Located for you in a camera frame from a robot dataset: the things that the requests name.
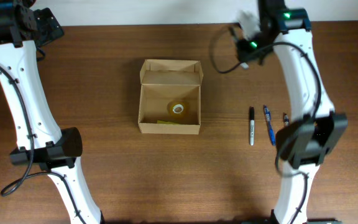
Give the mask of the black permanent marker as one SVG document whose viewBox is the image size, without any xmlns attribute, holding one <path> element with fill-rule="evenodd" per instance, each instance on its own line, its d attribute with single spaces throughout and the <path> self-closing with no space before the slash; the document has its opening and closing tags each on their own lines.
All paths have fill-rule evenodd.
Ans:
<svg viewBox="0 0 358 224">
<path fill-rule="evenodd" d="M 250 107 L 249 108 L 249 144 L 251 146 L 254 145 L 254 126 L 255 126 L 255 121 L 254 121 L 254 108 Z"/>
</svg>

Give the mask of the blue ballpoint pen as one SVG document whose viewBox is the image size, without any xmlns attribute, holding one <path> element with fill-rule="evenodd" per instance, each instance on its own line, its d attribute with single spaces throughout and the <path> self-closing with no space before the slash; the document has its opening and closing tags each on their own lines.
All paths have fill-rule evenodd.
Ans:
<svg viewBox="0 0 358 224">
<path fill-rule="evenodd" d="M 267 130 L 268 130 L 270 142 L 273 146 L 275 146 L 276 145 L 275 133 L 274 133 L 274 130 L 272 127 L 272 118 L 271 118 L 270 110 L 268 109 L 268 107 L 266 105 L 263 106 L 263 109 L 264 109 L 265 120 L 267 123 Z"/>
</svg>

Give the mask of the yellow tape roll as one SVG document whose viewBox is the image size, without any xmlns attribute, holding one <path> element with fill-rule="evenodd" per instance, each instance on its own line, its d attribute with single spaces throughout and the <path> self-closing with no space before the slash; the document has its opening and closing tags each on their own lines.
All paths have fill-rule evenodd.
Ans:
<svg viewBox="0 0 358 224">
<path fill-rule="evenodd" d="M 167 111 L 174 118 L 184 118 L 188 114 L 189 107 L 186 101 L 171 101 L 167 105 Z"/>
</svg>

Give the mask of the brown cardboard box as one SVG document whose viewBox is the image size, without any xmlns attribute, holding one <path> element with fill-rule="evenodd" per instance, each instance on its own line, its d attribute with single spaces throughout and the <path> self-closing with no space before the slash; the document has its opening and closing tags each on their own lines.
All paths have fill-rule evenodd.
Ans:
<svg viewBox="0 0 358 224">
<path fill-rule="evenodd" d="M 146 59 L 140 70 L 140 102 L 137 123 L 142 134 L 200 133 L 203 70 L 197 60 Z M 186 101 L 184 118 L 169 115 L 171 101 Z M 157 120 L 181 125 L 157 124 Z"/>
</svg>

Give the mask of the yellow highlighter blue cap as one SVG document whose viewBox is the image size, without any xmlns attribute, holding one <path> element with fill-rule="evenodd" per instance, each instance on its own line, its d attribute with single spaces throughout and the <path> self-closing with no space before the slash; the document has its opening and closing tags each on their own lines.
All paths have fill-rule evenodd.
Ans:
<svg viewBox="0 0 358 224">
<path fill-rule="evenodd" d="M 180 123 L 175 123 L 175 122 L 171 122 L 171 121 L 162 121 L 162 120 L 157 120 L 157 124 L 181 125 Z"/>
</svg>

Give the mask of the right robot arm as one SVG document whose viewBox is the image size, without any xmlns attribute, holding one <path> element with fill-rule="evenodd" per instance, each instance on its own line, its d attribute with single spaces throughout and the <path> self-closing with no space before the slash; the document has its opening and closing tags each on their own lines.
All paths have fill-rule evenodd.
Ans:
<svg viewBox="0 0 358 224">
<path fill-rule="evenodd" d="M 236 41 L 240 63 L 274 53 L 290 99 L 291 120 L 275 135 L 275 168 L 281 177 L 276 206 L 264 223 L 308 223 L 307 204 L 313 179 L 325 157 L 344 134 L 348 120 L 335 111 L 324 88 L 313 52 L 311 22 L 305 9 L 284 0 L 260 0 L 259 16 L 243 14 Z"/>
</svg>

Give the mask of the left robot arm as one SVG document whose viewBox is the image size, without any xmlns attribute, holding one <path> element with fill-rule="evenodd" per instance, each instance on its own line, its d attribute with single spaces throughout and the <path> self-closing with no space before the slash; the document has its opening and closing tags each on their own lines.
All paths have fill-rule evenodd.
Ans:
<svg viewBox="0 0 358 224">
<path fill-rule="evenodd" d="M 54 120 L 40 80 L 43 46 L 64 31 L 49 8 L 33 9 L 32 1 L 0 1 L 0 84 L 12 114 L 17 146 L 14 165 L 25 165 L 23 176 L 1 190 L 6 197 L 33 177 L 40 167 L 55 184 L 72 223 L 103 223 L 81 167 L 83 145 L 77 128 L 62 129 Z"/>
</svg>

